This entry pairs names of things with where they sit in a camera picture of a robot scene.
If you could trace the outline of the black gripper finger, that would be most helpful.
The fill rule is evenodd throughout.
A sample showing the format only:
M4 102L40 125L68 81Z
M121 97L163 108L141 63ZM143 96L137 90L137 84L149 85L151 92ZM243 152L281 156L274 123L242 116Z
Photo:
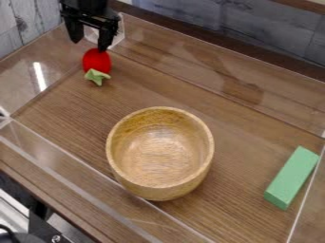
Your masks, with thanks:
M105 51L108 46L112 44L112 39L116 33L117 33L116 26L108 26L107 28L99 29L97 50L100 52Z
M77 44L84 38L84 26L83 24L69 17L64 17L64 25L68 32L69 40Z

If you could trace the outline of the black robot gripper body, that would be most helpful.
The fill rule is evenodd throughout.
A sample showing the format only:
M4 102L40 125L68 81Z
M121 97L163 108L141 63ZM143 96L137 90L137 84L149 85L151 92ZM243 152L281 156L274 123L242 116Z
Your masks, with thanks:
M60 0L61 16L76 19L83 26L107 28L120 21L117 13L109 7L109 0Z

